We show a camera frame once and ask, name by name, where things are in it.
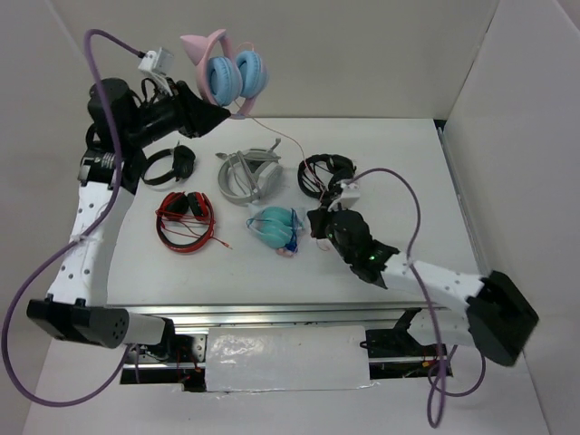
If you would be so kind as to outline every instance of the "red headphones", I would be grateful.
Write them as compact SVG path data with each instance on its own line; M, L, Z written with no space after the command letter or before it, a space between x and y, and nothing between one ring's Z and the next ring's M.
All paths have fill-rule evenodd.
M157 215L155 220L157 235L163 245L172 251L180 252L181 254L195 252L214 236L214 227L216 225L214 209L211 207L211 202L209 202L205 193L193 192L186 195L184 192L171 192L163 199L155 214ZM190 234L184 235L177 231L169 230L165 226L165 220L181 223ZM199 235L188 226L188 223L205 223L208 225L208 229L205 233ZM197 239L192 243L178 245L167 238L165 231L187 237L197 237Z

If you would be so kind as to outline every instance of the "wall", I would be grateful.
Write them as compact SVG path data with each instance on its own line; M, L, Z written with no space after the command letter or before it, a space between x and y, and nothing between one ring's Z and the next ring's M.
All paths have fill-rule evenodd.
M498 0L54 2L77 42L100 27L141 50L162 44L177 55L173 77L192 86L181 34L223 27L252 41L271 72L254 114L447 118ZM122 51L99 65L139 78Z
M540 314L526 357L553 435L580 425L578 71L556 0L503 0L445 132L488 265Z
M18 286L70 234L76 171L84 151L88 73L75 59L42 2L3 2L0 14L0 264L4 312ZM42 297L54 271L24 298ZM34 389L49 338L24 317L20 304L9 346L25 385ZM29 401L0 370L2 433L21 433Z

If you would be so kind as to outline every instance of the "white headphones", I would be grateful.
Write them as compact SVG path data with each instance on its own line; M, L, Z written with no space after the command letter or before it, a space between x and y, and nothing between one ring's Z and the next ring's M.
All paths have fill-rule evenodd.
M226 199L234 204L243 205L265 198L272 193L282 175L280 156L274 153L280 139L276 139L270 150L251 148L228 156L217 154L224 163L217 174L219 190ZM242 195L235 193L229 186L230 175Z

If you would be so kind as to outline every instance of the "headphones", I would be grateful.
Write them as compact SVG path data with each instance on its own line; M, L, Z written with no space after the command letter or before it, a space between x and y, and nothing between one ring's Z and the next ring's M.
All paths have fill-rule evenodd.
M196 65L199 93L205 101L217 106L228 106L236 98L244 97L239 112L247 116L258 94L268 84L268 72L262 58L253 51L241 52L234 58L234 50L225 29L216 30L208 37L195 34L181 36L183 48ZM209 57L219 42L223 57Z
M296 212L281 207L268 207L246 222L247 228L257 238L273 249L285 247L296 250L296 232L301 226Z
M217 174L217 183L222 195L229 202L242 205L266 197L280 180L283 168L280 157L272 149L252 148L224 157ZM234 178L243 195L237 195L229 186Z
M319 166L320 163L324 163L326 169ZM341 180L353 178L356 171L352 160L338 154L314 154L308 159L301 161L300 165L298 165L298 186L306 196L315 199L320 199L323 194L320 186L317 186L311 179L311 171L316 174L316 168L333 174L326 187L327 191L332 190Z
M187 215L189 210L191 210L192 216ZM214 209L205 193L193 192L186 195L183 192L171 192L163 199L155 213L157 215L155 220L157 235L163 245L172 251L182 254L195 252L203 247L214 235L216 225ZM206 232L192 243L178 245L171 242L163 232L165 229L164 220L181 222L184 226L187 226L185 222L191 221L191 219L208 224Z
M166 172L155 179L145 179L145 174L153 163L171 155L173 156L173 164L171 165L171 170L169 172ZM186 179L193 173L193 164L195 161L196 155L194 152L183 145L178 145L174 149L161 150L147 159L145 167L141 172L141 179L145 184L150 186L158 186L159 184L166 183L173 178L175 178L176 181Z

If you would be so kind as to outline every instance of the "pink cat ear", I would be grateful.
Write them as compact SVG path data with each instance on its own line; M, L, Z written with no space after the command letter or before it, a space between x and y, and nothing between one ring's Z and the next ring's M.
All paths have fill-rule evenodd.
M183 43L185 53L188 54L193 64L197 66L208 51L208 38L196 34L184 34L181 36L181 42Z

